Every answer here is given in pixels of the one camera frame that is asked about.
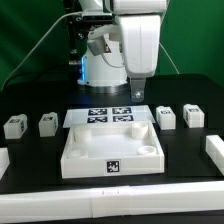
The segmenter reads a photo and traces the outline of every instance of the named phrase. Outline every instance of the white tray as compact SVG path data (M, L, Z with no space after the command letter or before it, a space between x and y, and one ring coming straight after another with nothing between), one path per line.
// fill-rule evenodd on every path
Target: white tray
M164 154L151 121L70 128L61 159L63 178L164 172Z

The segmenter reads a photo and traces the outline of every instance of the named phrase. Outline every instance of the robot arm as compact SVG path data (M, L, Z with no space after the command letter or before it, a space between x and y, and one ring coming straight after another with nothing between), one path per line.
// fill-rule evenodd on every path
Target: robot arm
M160 16L166 0L105 0L120 27L124 65L131 80L133 101L144 100L147 77L155 74L160 37Z

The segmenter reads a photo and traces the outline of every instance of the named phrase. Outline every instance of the green backdrop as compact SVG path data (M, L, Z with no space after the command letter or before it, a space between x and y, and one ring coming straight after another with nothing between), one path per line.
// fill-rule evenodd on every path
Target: green backdrop
M64 9L61 0L0 0L0 3L2 85L10 71L64 14ZM224 87L223 12L223 0L171 0L161 43L180 73L205 74ZM60 24L18 72L41 71L68 61L68 45L67 31ZM175 70L160 49L156 75L166 74L175 74Z

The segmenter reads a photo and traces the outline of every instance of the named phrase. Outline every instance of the cable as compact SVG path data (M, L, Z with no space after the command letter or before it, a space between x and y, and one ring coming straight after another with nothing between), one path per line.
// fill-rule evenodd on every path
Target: cable
M176 70L176 73L179 75L180 72L177 69L175 63L173 62L172 58L170 57L170 55L168 54L168 52L166 51L166 49L163 47L163 45L161 43L159 43L160 47L163 49L163 51L165 52L166 56L168 57L168 59L170 60L171 64L173 65L174 69Z
M75 16L79 15L80 12L73 12L66 15L61 16L52 26L51 28L45 33L45 35L38 41L38 43L33 47L33 49L26 55L26 57L20 62L20 64L8 75L6 80L4 81L1 91L4 90L6 83L8 82L8 79L11 79L14 74L21 68L21 66L27 61L27 59L33 54L33 52L40 46L40 44L46 39L46 37L51 33L51 31L58 25L58 23L63 20L64 18L68 16Z
M162 14L162 17L161 17L161 26L162 26L163 21L164 21L164 19L165 19L165 17L166 17L166 13L167 13L167 11L168 11L170 1L171 1L171 0L167 0L167 10Z
M164 19L165 19L165 17L166 17L166 13L167 13L167 11L168 11L168 7L169 7L169 4L170 4L170 1L171 1L171 0L167 0L167 10L162 14L162 17L161 17L161 26L162 26L163 21L164 21ZM170 57L170 55L169 55L169 53L167 52L167 50L165 49L165 47L164 47L161 43L159 43L159 45L160 45L160 47L163 49L163 51L164 51L164 53L166 54L166 56L168 57L168 59L170 60L170 62L171 62L171 64L173 65L174 69L176 70L176 73L179 75L180 72L179 72L179 70L177 69L177 66L175 65L175 63L173 62L173 59Z
M102 56L102 58L103 58L103 60L106 62L106 64L108 64L110 67L112 67L112 68L123 68L124 66L115 66L115 65L111 65L108 61L107 61L107 59L106 59L106 57L105 57L105 55L104 54L101 54L101 56Z
M53 74L56 74L56 73L63 73L63 72L59 72L59 71L52 71L53 69L55 69L55 68L57 68L57 67L59 67L59 66L63 66L63 65L67 65L67 64L59 64L59 65L56 65L56 66L52 66L51 68L48 68L48 69L45 69L45 70L43 70L43 71L40 71L40 72L24 72L24 73L19 73L19 74L16 74L16 75L14 75L14 76L12 76L11 78L9 78L8 80L7 80L7 82L5 83L5 88L8 86L8 84L12 81L12 80L14 80L14 79L16 79L16 78L18 78L18 77L20 77L20 76L23 76L23 75L34 75L34 74L37 74L37 76L32 80L32 82L34 82L34 81L36 81L40 76L42 76L43 74L45 74L45 73L47 73L47 74L51 74L51 73L53 73Z

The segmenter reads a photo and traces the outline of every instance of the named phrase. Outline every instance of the black table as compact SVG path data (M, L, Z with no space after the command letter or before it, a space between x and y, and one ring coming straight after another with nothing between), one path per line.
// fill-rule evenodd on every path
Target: black table
M220 181L223 175L205 152L207 135L224 136L224 89L203 75L167 75L148 79L145 100L133 103L130 92L114 95L82 92L70 82L14 84L0 94L0 126L12 115L26 114L28 129L20 140L4 139L10 166L0 181L0 194L137 186L199 181ZM189 129L183 120L183 106L197 104L205 113L205 128ZM62 129L66 111L78 108L148 105L154 117L157 106L170 106L176 114L176 130L161 131L154 124L165 154L165 173L97 178L61 178L60 159L68 130ZM44 113L57 112L55 137L40 138L38 122ZM191 212L144 216L107 217L57 221L56 223L220 223L224 211Z

